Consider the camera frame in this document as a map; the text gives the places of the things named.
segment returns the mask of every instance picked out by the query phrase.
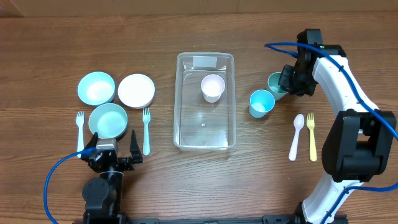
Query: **white spoon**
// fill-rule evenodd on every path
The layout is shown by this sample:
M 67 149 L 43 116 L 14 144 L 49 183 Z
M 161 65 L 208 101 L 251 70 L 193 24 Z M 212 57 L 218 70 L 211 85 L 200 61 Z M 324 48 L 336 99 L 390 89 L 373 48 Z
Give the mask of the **white spoon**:
M 304 115 L 299 114 L 294 118 L 294 127 L 296 128 L 296 132 L 294 133 L 294 138 L 292 142 L 292 147 L 290 147 L 290 152 L 289 152 L 289 159 L 291 161 L 296 160 L 296 155 L 297 155 L 297 144 L 299 143 L 299 134 L 300 130 L 304 127 Z

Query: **teal bowl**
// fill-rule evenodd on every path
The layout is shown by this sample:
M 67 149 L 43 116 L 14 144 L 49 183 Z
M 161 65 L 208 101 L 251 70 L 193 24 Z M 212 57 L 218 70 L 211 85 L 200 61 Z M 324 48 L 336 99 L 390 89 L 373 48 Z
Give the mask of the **teal bowl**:
M 117 104 L 105 103 L 91 113 L 88 127 L 100 139 L 118 138 L 127 130 L 127 113 Z
M 113 78 L 104 72 L 91 72 L 84 76 L 77 87 L 80 100 L 91 106 L 112 102 L 116 92 Z

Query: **plastic bin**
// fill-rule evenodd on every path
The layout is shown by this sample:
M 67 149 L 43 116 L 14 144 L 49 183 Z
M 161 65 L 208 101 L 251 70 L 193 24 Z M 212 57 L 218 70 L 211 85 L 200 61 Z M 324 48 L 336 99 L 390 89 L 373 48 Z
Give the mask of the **plastic bin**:
M 200 83 L 221 76 L 225 91 L 207 102 Z M 225 150 L 236 141 L 234 58 L 213 52 L 180 53 L 177 57 L 174 104 L 174 144 L 182 151 Z

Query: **wood grain surface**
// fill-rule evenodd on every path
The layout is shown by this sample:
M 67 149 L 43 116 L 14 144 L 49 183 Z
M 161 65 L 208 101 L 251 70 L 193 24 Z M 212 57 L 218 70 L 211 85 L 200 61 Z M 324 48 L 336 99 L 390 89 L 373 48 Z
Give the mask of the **wood grain surface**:
M 382 110 L 398 114 L 396 12 L 272 13 L 212 16 L 137 16 L 0 19 L 0 223 L 50 223 L 43 208 L 47 173 L 76 150 L 78 111 L 85 140 L 92 106 L 76 88 L 92 71 L 119 84 L 132 73 L 153 79 L 152 153 L 124 178 L 123 210 L 132 218 L 261 217 L 292 213 L 322 176 L 321 149 L 333 124 L 320 86 L 312 97 L 286 97 L 264 119 L 248 111 L 250 94 L 295 59 L 264 48 L 321 28 L 326 44 L 346 51 L 357 81 Z M 180 52 L 226 52 L 236 71 L 236 145 L 229 152 L 180 152 L 173 144 L 174 91 Z M 131 129 L 142 149 L 142 111 L 126 109 L 129 131 L 119 142 L 128 155 Z M 288 160 L 298 113 L 315 114 L 318 160 L 308 156 L 302 130 L 295 162 Z M 398 144 L 383 175 L 368 186 L 397 181 Z M 54 173 L 49 206 L 60 223 L 81 221 L 81 190 L 98 176 L 79 159 Z M 350 223 L 397 223 L 398 192 L 355 192 L 339 213 Z

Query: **brown background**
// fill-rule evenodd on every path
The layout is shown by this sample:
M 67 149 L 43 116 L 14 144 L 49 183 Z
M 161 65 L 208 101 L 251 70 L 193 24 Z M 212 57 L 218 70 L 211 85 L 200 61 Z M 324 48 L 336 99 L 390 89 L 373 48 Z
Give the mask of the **brown background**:
M 314 96 L 284 98 L 264 119 L 249 115 L 250 94 L 295 59 L 264 48 L 321 28 L 324 43 L 341 44 L 357 81 L 382 110 L 398 114 L 398 14 L 320 12 L 212 16 L 76 17 L 0 20 L 0 223 L 50 223 L 43 210 L 44 180 L 56 161 L 75 151 L 78 111 L 93 107 L 76 95 L 85 74 L 100 70 L 116 83 L 145 73 L 156 85 L 150 111 L 152 153 L 125 175 L 123 210 L 161 219 L 260 217 L 292 213 L 322 176 L 321 148 L 334 117 L 317 87 Z M 175 65 L 180 52 L 234 55 L 237 142 L 221 153 L 180 152 L 173 145 Z M 142 147 L 142 111 L 125 107 Z M 303 129 L 298 158 L 288 160 L 298 113 L 315 113 L 318 161 L 308 159 Z M 385 173 L 366 185 L 397 181 L 397 144 Z M 81 221 L 84 183 L 96 177 L 78 159 L 50 181 L 49 205 L 60 223 Z M 340 209 L 350 223 L 396 223 L 398 192 L 355 192 Z
M 0 0 L 0 16 L 398 11 L 398 0 Z

